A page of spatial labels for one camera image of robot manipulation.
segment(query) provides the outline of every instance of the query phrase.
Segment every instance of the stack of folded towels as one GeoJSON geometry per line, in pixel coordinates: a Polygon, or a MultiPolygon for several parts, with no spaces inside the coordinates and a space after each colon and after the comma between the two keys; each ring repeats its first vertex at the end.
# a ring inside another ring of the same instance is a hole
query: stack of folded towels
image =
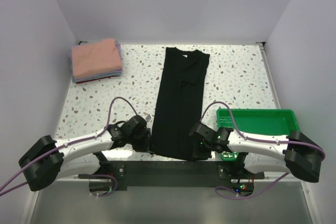
{"type": "Polygon", "coordinates": [[[74,46],[70,58],[72,80],[76,83],[120,76],[122,73],[120,44],[114,39],[74,46]]]}

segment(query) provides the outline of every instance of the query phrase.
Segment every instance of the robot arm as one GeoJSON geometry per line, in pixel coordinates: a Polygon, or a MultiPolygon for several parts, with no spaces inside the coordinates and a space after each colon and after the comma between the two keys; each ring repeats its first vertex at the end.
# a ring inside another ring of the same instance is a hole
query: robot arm
{"type": "MultiPolygon", "coordinates": [[[[298,141],[316,145],[302,133],[292,132],[289,136],[243,134],[276,142],[254,142],[231,128],[220,127],[218,131],[214,131],[202,123],[196,123],[190,131],[194,143],[193,160],[208,159],[211,151],[239,152],[229,173],[250,175],[259,172],[286,172],[304,181],[318,182],[321,153],[309,147],[290,144],[298,141]]],[[[150,130],[146,128],[146,120],[139,115],[132,117],[121,127],[112,124],[81,137],[53,140],[51,136],[44,136],[20,159],[19,164],[22,168],[37,157],[58,148],[24,171],[30,189],[37,191],[62,177],[108,174],[111,171],[110,163],[101,152],[124,147],[126,144],[131,144],[137,152],[153,153],[150,151],[150,130]]]]}
{"type": "Polygon", "coordinates": [[[190,132],[194,140],[194,159],[207,159],[211,151],[240,152],[235,169],[241,173],[286,172],[298,179],[316,183],[319,181],[322,154],[317,146],[304,134],[292,131],[290,135],[266,136],[243,133],[249,138],[274,140],[274,143],[254,142],[241,137],[236,130],[220,127],[214,131],[202,123],[197,123],[190,132]]]}
{"type": "Polygon", "coordinates": [[[150,130],[146,125],[146,120],[136,115],[121,127],[111,124],[106,131],[102,129],[85,136],[57,140],[44,136],[23,155],[19,165],[23,168],[48,151],[59,148],[24,171],[31,191],[41,190],[62,177],[96,172],[106,174],[110,164],[101,154],[102,151],[124,147],[126,144],[131,144],[136,151],[149,151],[150,130]]]}

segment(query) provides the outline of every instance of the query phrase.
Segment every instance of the speckled countertop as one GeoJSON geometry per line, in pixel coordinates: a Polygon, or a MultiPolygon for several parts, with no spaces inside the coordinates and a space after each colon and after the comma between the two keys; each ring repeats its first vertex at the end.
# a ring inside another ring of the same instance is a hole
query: speckled countertop
{"type": "MultiPolygon", "coordinates": [[[[221,45],[121,45],[123,74],[83,84],[71,83],[62,111],[56,138],[71,138],[92,133],[104,127],[111,100],[122,96],[134,105],[140,115],[148,113],[152,120],[165,47],[200,50],[210,54],[205,78],[203,109],[213,101],[225,101],[231,108],[275,109],[271,88],[258,46],[221,45]]],[[[216,110],[208,110],[204,123],[217,129],[216,110]]],[[[133,115],[121,100],[112,108],[110,123],[128,120],[133,115]]],[[[170,161],[172,158],[136,153],[132,147],[104,152],[108,159],[170,161]]]]}

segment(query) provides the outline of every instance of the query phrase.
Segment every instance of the green plastic tray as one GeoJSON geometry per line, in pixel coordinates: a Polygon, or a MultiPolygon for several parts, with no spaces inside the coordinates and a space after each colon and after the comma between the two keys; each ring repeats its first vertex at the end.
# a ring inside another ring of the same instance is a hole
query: green plastic tray
{"type": "MultiPolygon", "coordinates": [[[[299,131],[299,125],[292,110],[232,109],[238,128],[246,133],[261,135],[287,135],[299,131]]],[[[234,128],[229,111],[217,110],[218,127],[234,128]]],[[[235,160],[238,153],[223,153],[225,161],[235,160]]]]}

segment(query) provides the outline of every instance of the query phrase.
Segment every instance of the clothing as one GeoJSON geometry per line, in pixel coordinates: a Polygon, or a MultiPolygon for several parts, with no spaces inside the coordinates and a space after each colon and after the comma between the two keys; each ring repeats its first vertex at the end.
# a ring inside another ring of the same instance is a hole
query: clothing
{"type": "MultiPolygon", "coordinates": [[[[118,49],[118,53],[119,53],[119,57],[121,59],[121,46],[119,43],[116,43],[116,47],[118,49]]],[[[72,81],[76,82],[76,83],[83,83],[83,82],[88,82],[88,81],[95,81],[95,80],[99,80],[99,79],[104,79],[107,77],[114,77],[114,76],[120,76],[122,74],[122,69],[118,69],[118,70],[113,70],[113,71],[109,71],[106,73],[101,73],[101,74],[96,74],[94,76],[91,77],[87,77],[87,78],[81,78],[81,79],[76,79],[73,76],[73,69],[72,69],[72,54],[70,53],[69,55],[70,59],[71,59],[71,63],[70,63],[70,69],[72,72],[72,81]]]]}
{"type": "Polygon", "coordinates": [[[122,68],[114,39],[104,39],[94,44],[74,46],[71,49],[75,79],[92,77],[122,68]]]}
{"type": "Polygon", "coordinates": [[[189,132],[201,117],[209,57],[199,50],[166,48],[151,138],[156,154],[192,160],[189,132]]]}

